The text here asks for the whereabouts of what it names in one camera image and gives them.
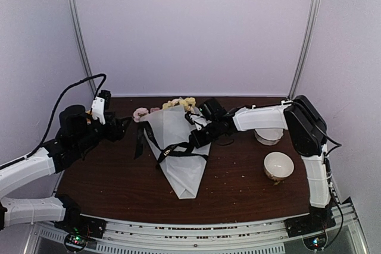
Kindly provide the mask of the pink flower stem two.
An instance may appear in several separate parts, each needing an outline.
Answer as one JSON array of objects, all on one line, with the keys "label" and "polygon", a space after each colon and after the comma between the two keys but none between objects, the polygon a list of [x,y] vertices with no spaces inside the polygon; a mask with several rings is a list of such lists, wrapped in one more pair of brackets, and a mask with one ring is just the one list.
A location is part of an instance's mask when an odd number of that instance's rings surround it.
[{"label": "pink flower stem two", "polygon": [[148,114],[151,114],[155,111],[159,111],[160,108],[150,108],[150,109],[147,109],[147,108],[144,108],[144,107],[140,107],[140,108],[137,108],[134,112],[133,112],[133,121],[138,123],[142,117],[148,115]]}]

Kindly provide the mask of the white wrapping paper sheet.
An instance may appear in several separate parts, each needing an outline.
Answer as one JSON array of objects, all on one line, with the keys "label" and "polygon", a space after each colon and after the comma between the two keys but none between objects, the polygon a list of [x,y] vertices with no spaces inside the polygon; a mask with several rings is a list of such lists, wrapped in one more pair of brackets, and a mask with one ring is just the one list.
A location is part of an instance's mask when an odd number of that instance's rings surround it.
[{"label": "white wrapping paper sheet", "polygon": [[179,199],[194,199],[207,165],[210,147],[194,147],[189,142],[196,129],[185,119],[182,106],[155,111],[143,117],[143,135],[157,166]]}]

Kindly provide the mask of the large yellow flower bunch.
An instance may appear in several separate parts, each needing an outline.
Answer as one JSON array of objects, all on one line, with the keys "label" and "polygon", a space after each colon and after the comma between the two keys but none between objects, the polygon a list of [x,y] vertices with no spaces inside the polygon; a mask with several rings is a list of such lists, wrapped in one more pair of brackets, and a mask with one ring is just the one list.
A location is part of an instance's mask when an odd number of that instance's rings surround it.
[{"label": "large yellow flower bunch", "polygon": [[176,98],[167,101],[162,105],[162,109],[168,109],[175,106],[182,106],[186,112],[194,112],[194,107],[196,107],[196,99],[193,97],[188,98]]}]

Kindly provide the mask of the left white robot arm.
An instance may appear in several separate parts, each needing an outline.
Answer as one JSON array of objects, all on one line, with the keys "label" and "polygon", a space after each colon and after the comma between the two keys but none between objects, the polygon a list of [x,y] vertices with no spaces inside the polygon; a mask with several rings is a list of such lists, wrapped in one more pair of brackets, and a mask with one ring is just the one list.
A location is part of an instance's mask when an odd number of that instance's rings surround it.
[{"label": "left white robot arm", "polygon": [[84,106],[72,105],[60,113],[59,120],[60,129],[54,139],[43,143],[32,155],[1,166],[1,228],[40,221],[52,221],[68,233],[79,233],[85,228],[80,206],[67,195],[11,199],[8,194],[39,178],[68,169],[102,140],[121,140],[132,118],[117,118],[113,112],[93,116]]}]

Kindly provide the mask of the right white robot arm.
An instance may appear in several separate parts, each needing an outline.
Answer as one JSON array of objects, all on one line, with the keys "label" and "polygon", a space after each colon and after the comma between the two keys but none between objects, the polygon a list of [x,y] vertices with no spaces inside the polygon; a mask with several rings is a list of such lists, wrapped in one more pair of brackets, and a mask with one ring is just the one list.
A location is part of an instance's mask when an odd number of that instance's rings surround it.
[{"label": "right white robot arm", "polygon": [[331,168],[327,143],[327,125],[312,103],[304,95],[278,105],[257,107],[243,106],[226,111],[212,98],[199,107],[199,123],[190,116],[187,119],[196,129],[191,131],[189,141],[201,148],[222,135],[239,131],[281,128],[289,132],[294,150],[301,157],[307,173],[310,190],[309,214],[305,226],[311,231],[319,230],[328,221],[332,207],[330,193]]}]

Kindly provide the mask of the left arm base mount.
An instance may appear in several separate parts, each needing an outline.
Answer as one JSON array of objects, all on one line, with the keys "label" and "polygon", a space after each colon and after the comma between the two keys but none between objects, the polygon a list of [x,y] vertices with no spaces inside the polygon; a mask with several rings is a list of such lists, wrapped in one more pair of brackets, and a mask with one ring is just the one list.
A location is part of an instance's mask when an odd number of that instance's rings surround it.
[{"label": "left arm base mount", "polygon": [[106,224],[104,219],[82,215],[77,205],[66,206],[63,220],[54,222],[55,228],[67,233],[63,245],[71,253],[78,253],[89,243],[103,238]]}]

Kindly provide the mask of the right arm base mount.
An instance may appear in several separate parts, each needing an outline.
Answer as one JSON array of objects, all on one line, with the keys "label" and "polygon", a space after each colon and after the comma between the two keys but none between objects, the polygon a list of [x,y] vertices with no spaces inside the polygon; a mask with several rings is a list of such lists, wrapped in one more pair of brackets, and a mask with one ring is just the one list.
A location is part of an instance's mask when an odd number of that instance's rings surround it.
[{"label": "right arm base mount", "polygon": [[330,206],[325,208],[309,207],[309,213],[285,220],[288,237],[302,237],[304,246],[314,252],[322,251],[328,244],[327,229],[334,227]]}]

